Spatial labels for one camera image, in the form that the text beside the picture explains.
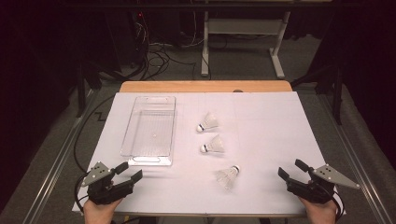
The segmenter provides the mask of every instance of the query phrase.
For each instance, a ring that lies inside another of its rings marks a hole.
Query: white shuttlecock
[[[208,144],[201,146],[201,152],[224,152],[220,135],[216,135]]]
[[[219,123],[218,120],[212,113],[207,113],[205,119],[197,126],[197,132],[201,133],[205,129],[215,128],[218,127]]]
[[[220,170],[216,172],[216,180],[226,189],[233,187],[233,181],[240,172],[240,168],[237,165],[232,166],[226,170]]]

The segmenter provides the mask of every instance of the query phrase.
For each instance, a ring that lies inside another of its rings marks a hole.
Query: table
[[[246,92],[226,92],[235,89]],[[123,162],[120,146],[126,124],[134,98],[142,93],[177,98],[173,164],[130,167],[116,176],[117,184],[139,169],[144,173],[134,193],[118,206],[117,213],[157,217],[305,215],[302,204],[286,191],[284,181],[277,176],[277,168],[280,166],[291,177],[308,181],[309,176],[294,166],[295,159],[313,167],[323,165],[324,160],[297,93],[291,91],[288,82],[125,82],[113,102],[90,167],[97,161],[109,168]],[[219,116],[220,126],[199,134],[195,127],[207,112],[203,105],[210,106]],[[200,144],[218,133],[226,152],[203,155]],[[234,187],[223,189],[214,172],[236,164],[241,166],[241,173]],[[84,195],[86,190],[82,189],[78,197]]]

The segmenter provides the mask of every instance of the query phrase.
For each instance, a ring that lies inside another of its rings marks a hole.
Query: metal stand
[[[276,45],[274,48],[269,49],[269,53],[276,70],[277,78],[284,79],[285,74],[283,73],[277,54],[286,27],[288,26],[289,16],[290,12],[287,11],[284,14],[283,20],[209,19],[208,12],[205,12],[201,76],[207,77],[209,75],[209,48],[207,46],[209,34],[277,35]]]

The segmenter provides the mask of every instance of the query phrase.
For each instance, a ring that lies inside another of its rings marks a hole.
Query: white paper sheet
[[[304,207],[286,190],[277,175],[282,167],[290,177],[308,181],[294,165],[300,159],[313,167],[324,164],[316,139],[296,92],[238,93],[118,93],[108,115],[90,167],[124,162],[120,149],[136,96],[175,96],[176,133],[173,164],[169,167],[131,166],[114,178],[115,184],[143,169],[116,212],[163,215],[300,216]],[[195,131],[210,111],[219,127]],[[200,152],[200,146],[220,134],[223,154]],[[217,170],[239,165],[231,190],[215,178]],[[78,197],[86,195],[81,189]]]

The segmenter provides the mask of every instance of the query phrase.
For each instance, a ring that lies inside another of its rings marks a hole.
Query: transparent container
[[[136,97],[121,156],[130,165],[171,165],[176,98]]]

